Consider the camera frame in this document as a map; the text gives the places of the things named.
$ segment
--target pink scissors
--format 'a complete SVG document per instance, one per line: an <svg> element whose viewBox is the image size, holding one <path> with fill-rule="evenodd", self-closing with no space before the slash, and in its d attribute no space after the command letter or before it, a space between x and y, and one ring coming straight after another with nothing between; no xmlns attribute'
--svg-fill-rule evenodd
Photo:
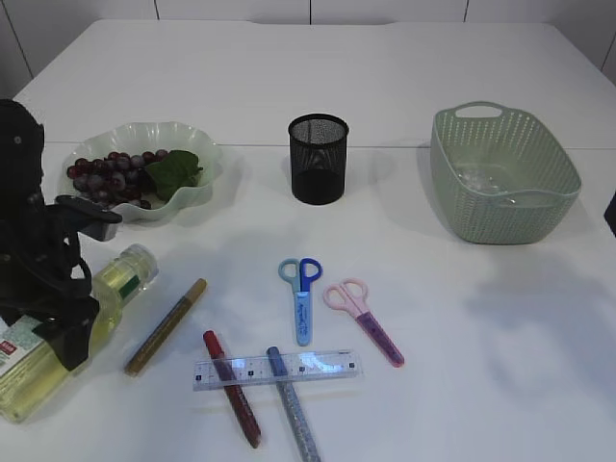
<svg viewBox="0 0 616 462"><path fill-rule="evenodd" d="M350 285L358 286L362 290L362 294L360 296L354 295L349 287ZM330 296L332 292L336 292L343 302L333 301ZM404 356L370 312L368 305L366 305L366 298L368 298L368 286L364 281L355 278L345 279L340 284L333 284L323 292L325 304L332 310L343 310L353 316L389 362L395 368L399 368L404 364Z"/></svg>

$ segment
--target basket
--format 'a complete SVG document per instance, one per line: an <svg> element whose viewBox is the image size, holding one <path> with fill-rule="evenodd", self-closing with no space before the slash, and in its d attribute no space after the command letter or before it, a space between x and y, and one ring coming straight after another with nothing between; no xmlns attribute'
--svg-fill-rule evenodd
<svg viewBox="0 0 616 462"><path fill-rule="evenodd" d="M487 107L495 116L460 116ZM534 115L477 101L434 117L432 180L453 231L477 244L545 238L575 202L581 180L550 130Z"/></svg>

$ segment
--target white wall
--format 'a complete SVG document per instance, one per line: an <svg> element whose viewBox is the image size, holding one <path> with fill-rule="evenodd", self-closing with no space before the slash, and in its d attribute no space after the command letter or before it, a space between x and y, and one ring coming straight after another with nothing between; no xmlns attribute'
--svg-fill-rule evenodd
<svg viewBox="0 0 616 462"><path fill-rule="evenodd" d="M29 81L28 67L0 3L0 98L13 98Z"/></svg>
<svg viewBox="0 0 616 462"><path fill-rule="evenodd" d="M312 0L313 24L461 22L466 0Z"/></svg>
<svg viewBox="0 0 616 462"><path fill-rule="evenodd" d="M153 0L4 0L4 3L35 74L98 19L156 19Z"/></svg>
<svg viewBox="0 0 616 462"><path fill-rule="evenodd" d="M594 65L616 33L616 0L470 0L468 22L549 22Z"/></svg>
<svg viewBox="0 0 616 462"><path fill-rule="evenodd" d="M161 19L234 19L308 24L309 0L158 0Z"/></svg>
<svg viewBox="0 0 616 462"><path fill-rule="evenodd" d="M97 19L155 19L154 0L0 0L34 74ZM550 22L601 67L616 34L616 0L158 0L161 19L238 19L269 23L395 21ZM606 74L616 84L612 56ZM28 81L0 9L0 95Z"/></svg>

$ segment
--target basket handle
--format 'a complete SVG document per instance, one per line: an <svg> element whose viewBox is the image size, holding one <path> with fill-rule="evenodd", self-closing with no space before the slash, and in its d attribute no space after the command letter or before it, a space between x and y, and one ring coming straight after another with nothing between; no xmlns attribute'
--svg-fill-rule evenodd
<svg viewBox="0 0 616 462"><path fill-rule="evenodd" d="M463 117L463 116L458 115L458 112L462 111L463 109L468 109L468 108L492 108L492 109L496 109L500 111L500 114L498 115L488 115L487 117L482 117L482 118L497 118L497 117L502 116L502 113L509 110L509 108L507 108L506 106L502 106L501 104L498 104L498 103L491 103L490 101L471 101L470 103L461 104L460 106L451 108L451 110L453 111L453 115L458 118L474 118L474 117Z"/></svg>

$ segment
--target glitter pen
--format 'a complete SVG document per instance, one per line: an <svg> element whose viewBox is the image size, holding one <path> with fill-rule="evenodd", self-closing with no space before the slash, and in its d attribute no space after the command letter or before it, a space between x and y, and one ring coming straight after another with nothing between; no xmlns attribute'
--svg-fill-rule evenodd
<svg viewBox="0 0 616 462"><path fill-rule="evenodd" d="M276 346L270 346L268 348L268 358L270 359L269 365L274 375L288 374L285 363L280 356L280 351L278 351ZM299 398L295 393L293 383L290 381L276 382L276 388L278 389L282 405L287 413L287 419L289 420L295 442L299 448L301 460L303 462L321 462L317 444L312 437L304 413L301 410Z"/></svg>
<svg viewBox="0 0 616 462"><path fill-rule="evenodd" d="M203 334L203 341L210 352L210 356L215 360L213 363L220 380L235 380L231 366L226 361L216 361L217 359L224 359L224 351L222 351L214 331L208 330ZM238 418L246 440L248 440L248 443L253 448L257 448L259 443L261 443L261 429L252 413L252 409L250 409L242 387L240 385L229 385L224 387L224 393L229 398L233 412L235 412L235 416Z"/></svg>

